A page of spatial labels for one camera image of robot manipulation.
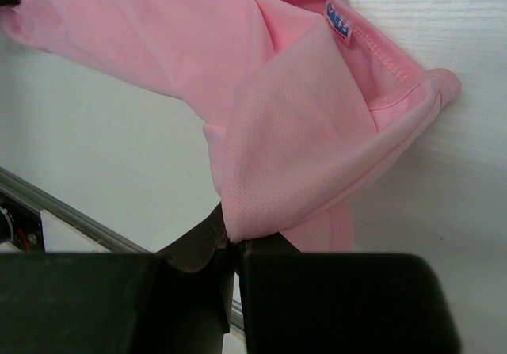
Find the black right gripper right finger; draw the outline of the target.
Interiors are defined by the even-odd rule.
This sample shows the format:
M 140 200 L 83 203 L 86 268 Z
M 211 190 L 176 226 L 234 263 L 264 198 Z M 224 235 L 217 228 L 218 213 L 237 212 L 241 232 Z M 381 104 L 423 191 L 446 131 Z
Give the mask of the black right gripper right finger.
M 281 233 L 275 233 L 263 238 L 244 240 L 234 244 L 234 270 L 240 275 L 248 256 L 300 253 Z

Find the pink t-shirt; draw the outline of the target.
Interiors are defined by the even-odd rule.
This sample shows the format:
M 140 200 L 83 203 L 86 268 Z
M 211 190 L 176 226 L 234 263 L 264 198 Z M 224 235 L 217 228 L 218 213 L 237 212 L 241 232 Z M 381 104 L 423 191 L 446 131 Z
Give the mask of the pink t-shirt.
M 2 31 L 182 99 L 204 122 L 233 242 L 348 252 L 345 198 L 459 96 L 347 0 L 14 0 Z

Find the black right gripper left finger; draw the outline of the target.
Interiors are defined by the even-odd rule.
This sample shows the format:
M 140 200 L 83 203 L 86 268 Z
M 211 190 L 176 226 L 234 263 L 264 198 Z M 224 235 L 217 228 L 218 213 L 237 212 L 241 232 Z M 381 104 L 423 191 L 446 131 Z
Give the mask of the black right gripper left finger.
M 211 307 L 224 333 L 230 331 L 234 260 L 223 221 L 222 206 L 158 255 L 184 284 Z

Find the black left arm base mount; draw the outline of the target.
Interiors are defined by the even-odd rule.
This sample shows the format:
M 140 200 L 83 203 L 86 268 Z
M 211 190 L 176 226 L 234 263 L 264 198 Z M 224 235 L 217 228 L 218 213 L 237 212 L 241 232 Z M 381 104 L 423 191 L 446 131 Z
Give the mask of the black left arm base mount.
M 1 243 L 25 252 L 43 252 L 40 215 L 1 195 Z

